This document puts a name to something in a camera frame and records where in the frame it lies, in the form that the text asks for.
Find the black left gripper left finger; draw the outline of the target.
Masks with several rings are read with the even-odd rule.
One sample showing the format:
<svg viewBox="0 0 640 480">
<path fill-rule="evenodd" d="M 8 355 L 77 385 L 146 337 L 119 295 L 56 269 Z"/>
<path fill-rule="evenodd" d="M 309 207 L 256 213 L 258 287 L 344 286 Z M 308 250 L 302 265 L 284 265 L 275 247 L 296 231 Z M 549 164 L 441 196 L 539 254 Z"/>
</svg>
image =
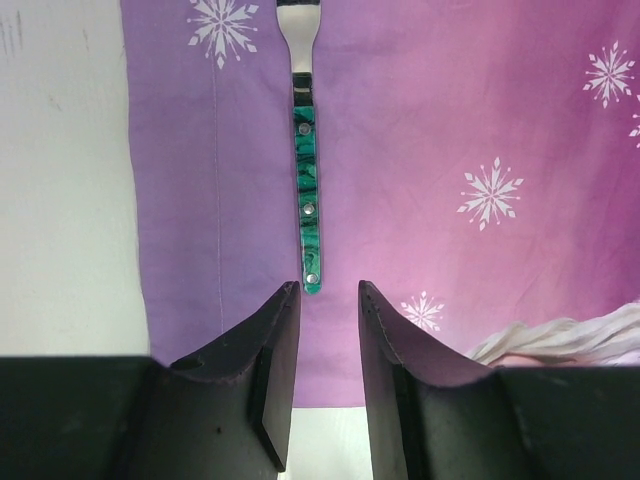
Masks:
<svg viewBox="0 0 640 480">
<path fill-rule="evenodd" d="M 152 473 L 282 473 L 300 335 L 300 285 L 175 361 L 149 411 Z"/>
</svg>

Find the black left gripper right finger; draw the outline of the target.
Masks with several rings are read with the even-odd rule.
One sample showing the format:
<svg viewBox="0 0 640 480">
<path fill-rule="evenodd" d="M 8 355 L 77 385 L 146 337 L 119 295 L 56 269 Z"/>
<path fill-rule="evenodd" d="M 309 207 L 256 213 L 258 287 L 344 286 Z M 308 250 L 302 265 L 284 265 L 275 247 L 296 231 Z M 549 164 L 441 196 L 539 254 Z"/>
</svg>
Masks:
<svg viewBox="0 0 640 480">
<path fill-rule="evenodd" d="M 369 445 L 376 479 L 527 479 L 530 458 L 500 376 L 358 285 Z"/>
</svg>

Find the purple pink printed placemat cloth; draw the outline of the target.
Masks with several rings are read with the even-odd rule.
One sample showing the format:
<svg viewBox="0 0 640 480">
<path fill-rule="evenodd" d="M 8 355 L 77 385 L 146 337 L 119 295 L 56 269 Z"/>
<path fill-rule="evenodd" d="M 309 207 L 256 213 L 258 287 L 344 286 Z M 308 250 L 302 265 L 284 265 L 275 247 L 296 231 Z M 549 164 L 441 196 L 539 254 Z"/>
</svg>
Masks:
<svg viewBox="0 0 640 480">
<path fill-rule="evenodd" d="M 322 288 L 296 402 L 363 401 L 357 286 L 465 352 L 639 296 L 635 1 L 325 1 L 314 45 Z M 289 52 L 272 1 L 125 1 L 152 354 L 301 275 Z"/>
</svg>

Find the green handled metal fork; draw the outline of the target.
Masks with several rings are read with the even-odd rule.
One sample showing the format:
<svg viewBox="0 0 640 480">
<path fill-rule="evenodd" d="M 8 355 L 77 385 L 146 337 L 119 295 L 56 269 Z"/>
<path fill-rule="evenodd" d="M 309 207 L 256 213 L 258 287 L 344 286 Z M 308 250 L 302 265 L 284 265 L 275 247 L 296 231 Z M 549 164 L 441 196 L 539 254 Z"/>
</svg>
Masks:
<svg viewBox="0 0 640 480">
<path fill-rule="evenodd" d="M 276 15 L 291 64 L 301 279 L 304 291 L 313 295 L 322 288 L 317 128 L 312 68 L 313 46 L 321 23 L 321 5 L 318 1 L 278 0 Z"/>
</svg>

